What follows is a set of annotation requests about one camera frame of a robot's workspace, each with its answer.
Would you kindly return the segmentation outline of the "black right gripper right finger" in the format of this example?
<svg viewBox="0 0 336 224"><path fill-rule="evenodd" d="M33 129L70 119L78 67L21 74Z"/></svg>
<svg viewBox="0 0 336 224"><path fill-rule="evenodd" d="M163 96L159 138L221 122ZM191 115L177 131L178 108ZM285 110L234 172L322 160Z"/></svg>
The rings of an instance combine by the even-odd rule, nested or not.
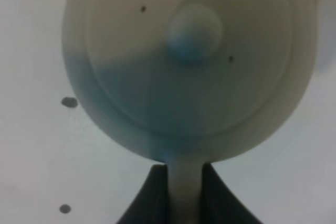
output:
<svg viewBox="0 0 336 224"><path fill-rule="evenodd" d="M201 223L261 224L229 190L210 163L202 168Z"/></svg>

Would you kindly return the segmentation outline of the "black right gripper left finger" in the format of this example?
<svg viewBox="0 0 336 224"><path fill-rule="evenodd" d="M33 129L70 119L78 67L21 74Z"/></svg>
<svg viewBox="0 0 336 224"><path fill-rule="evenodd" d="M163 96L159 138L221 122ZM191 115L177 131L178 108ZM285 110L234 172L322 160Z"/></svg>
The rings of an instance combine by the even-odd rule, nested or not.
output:
<svg viewBox="0 0 336 224"><path fill-rule="evenodd" d="M154 165L119 224L165 224L170 222L167 167Z"/></svg>

